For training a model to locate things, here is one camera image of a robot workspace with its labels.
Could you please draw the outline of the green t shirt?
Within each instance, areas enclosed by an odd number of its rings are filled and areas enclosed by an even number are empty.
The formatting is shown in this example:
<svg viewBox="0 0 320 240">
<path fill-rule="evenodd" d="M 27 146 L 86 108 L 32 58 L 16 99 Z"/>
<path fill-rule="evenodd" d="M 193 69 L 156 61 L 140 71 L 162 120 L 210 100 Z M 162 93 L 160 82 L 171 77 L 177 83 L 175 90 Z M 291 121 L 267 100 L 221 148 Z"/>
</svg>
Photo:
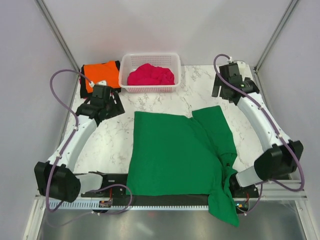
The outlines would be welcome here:
<svg viewBox="0 0 320 240">
<path fill-rule="evenodd" d="M 238 227 L 229 179 L 237 150 L 220 106 L 191 117 L 137 111 L 127 186 L 136 196 L 207 195 L 208 211 Z"/>
</svg>

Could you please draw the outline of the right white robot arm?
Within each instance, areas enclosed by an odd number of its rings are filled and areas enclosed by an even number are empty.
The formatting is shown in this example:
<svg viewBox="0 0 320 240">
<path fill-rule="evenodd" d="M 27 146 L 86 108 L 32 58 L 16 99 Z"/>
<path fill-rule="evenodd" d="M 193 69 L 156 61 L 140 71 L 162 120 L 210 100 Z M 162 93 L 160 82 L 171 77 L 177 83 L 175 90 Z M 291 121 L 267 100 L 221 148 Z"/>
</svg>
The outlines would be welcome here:
<svg viewBox="0 0 320 240">
<path fill-rule="evenodd" d="M 301 191 L 305 186 L 305 176 L 300 164 L 304 150 L 302 143 L 293 141 L 276 123 L 266 107 L 259 88 L 249 77 L 243 78 L 236 62 L 220 67 L 214 66 L 215 80 L 212 97 L 220 97 L 233 103 L 246 116 L 253 127 L 263 150 L 253 166 L 233 176 L 229 191 L 235 197 L 242 196 L 247 187 L 273 181 L 278 177 L 298 171 Z"/>
</svg>

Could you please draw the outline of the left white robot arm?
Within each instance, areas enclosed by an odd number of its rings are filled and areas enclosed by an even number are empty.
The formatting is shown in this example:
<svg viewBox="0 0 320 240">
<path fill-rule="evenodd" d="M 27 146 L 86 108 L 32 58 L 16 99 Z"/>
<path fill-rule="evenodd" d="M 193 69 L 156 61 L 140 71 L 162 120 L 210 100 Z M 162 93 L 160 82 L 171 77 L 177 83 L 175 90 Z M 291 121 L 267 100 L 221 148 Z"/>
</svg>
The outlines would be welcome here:
<svg viewBox="0 0 320 240">
<path fill-rule="evenodd" d="M 110 185 L 98 173 L 75 174 L 81 151 L 101 122 L 125 113 L 120 96 L 114 88 L 96 84 L 88 100 L 75 112 L 75 124 L 57 150 L 47 161 L 34 167 L 39 193 L 46 198 L 72 203 L 83 193 L 93 191 L 106 196 Z"/>
</svg>

